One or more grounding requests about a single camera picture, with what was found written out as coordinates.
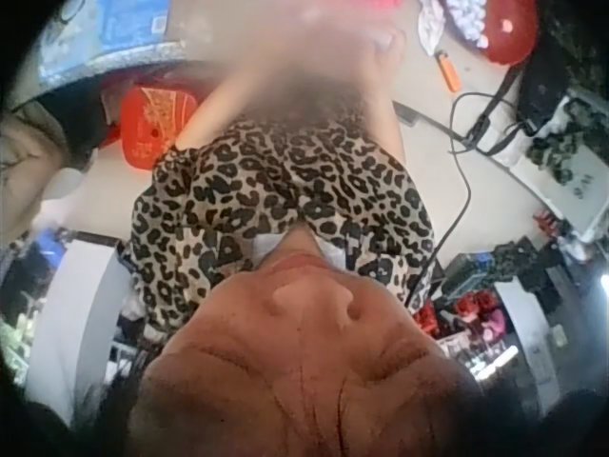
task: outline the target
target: red toy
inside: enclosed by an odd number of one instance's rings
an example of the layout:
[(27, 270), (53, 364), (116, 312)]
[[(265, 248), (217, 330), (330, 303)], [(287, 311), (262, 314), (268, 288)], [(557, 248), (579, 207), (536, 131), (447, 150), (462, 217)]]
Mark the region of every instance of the red toy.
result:
[(415, 322), (419, 324), (419, 327), (428, 335), (435, 335), (438, 333), (440, 328), (438, 327), (438, 318), (436, 317), (436, 311), (434, 305), (430, 300), (427, 300), (424, 307), (421, 308), (414, 316)]
[(196, 98), (184, 90), (131, 89), (121, 108), (121, 136), (128, 163), (137, 169), (152, 169), (196, 109)]

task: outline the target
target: red object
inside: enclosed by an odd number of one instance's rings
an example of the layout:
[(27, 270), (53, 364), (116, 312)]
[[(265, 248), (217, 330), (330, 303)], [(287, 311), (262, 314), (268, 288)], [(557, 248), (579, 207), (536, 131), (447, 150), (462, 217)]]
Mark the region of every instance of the red object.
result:
[(482, 52), (497, 64), (519, 64), (535, 48), (539, 26), (536, 0), (488, 0), (484, 34), (489, 46)]
[(543, 210), (540, 214), (533, 216), (540, 230), (549, 238), (556, 239), (559, 237), (559, 220), (548, 210)]
[(440, 328), (438, 327), (438, 318), (434, 310), (433, 303), (427, 300), (424, 307), (414, 315), (415, 322), (428, 335), (434, 335)]
[(106, 135), (106, 139), (102, 142), (99, 148), (105, 148), (106, 146), (111, 145), (112, 143), (117, 142), (121, 139), (121, 128), (118, 126), (111, 126), (108, 131), (108, 135)]
[(375, 9), (389, 9), (400, 6), (403, 0), (355, 0), (356, 3), (364, 4)]
[(123, 152), (128, 163), (137, 169), (152, 169), (196, 109), (196, 98), (184, 90), (132, 88), (121, 107)]
[(476, 300), (476, 295), (474, 293), (467, 293), (463, 295), (461, 300), (455, 304), (455, 311), (463, 319), (471, 316), (472, 314), (478, 315), (480, 312), (480, 307), (478, 305), (478, 301)]
[(499, 306), (499, 300), (493, 292), (484, 290), (476, 294), (476, 302), (480, 307), (481, 311), (492, 311)]

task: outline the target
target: red container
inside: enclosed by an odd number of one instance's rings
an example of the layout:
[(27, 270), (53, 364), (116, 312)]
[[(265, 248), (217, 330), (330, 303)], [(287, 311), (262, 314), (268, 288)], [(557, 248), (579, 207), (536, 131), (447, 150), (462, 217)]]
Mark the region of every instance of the red container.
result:
[(519, 64), (533, 52), (538, 33), (536, 0), (488, 0), (484, 34), (489, 46), (483, 53), (491, 62)]
[(183, 90), (132, 88), (121, 107), (121, 135), (127, 162), (137, 169), (153, 169), (197, 106), (196, 98)]

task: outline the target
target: light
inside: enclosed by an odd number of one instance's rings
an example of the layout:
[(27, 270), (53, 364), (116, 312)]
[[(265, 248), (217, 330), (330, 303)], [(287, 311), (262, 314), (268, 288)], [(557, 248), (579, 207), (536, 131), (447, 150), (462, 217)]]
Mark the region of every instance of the light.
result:
[(493, 361), (488, 367), (481, 369), (481, 371), (475, 375), (477, 381), (484, 381), (497, 372), (497, 368), (504, 367), (510, 360), (518, 355), (518, 348), (510, 346), (506, 349), (497, 359)]
[(609, 274), (603, 274), (600, 278), (600, 285), (605, 289), (605, 293), (609, 298)]
[(484, 361), (479, 361), (476, 365), (474, 365), (472, 368), (469, 369), (469, 371), (472, 374), (476, 374), (479, 371), (482, 371), (484, 368), (486, 368), (486, 362)]
[(495, 359), (493, 365), (497, 368), (501, 368), (517, 355), (518, 348), (516, 348), (515, 346), (510, 346), (502, 355)]
[(484, 381), (485, 379), (488, 379), (492, 375), (494, 375), (496, 371), (497, 369), (495, 368), (495, 366), (491, 364), (476, 375), (476, 380)]

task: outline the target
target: hand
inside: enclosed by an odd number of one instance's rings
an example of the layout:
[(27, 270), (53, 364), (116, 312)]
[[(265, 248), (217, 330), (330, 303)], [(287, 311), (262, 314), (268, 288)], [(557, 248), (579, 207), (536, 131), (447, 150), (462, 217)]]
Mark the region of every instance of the hand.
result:
[(403, 62), (406, 38), (400, 30), (388, 30), (393, 36), (389, 48), (378, 50), (372, 40), (365, 40), (359, 59), (358, 83), (364, 96), (376, 96), (389, 90)]

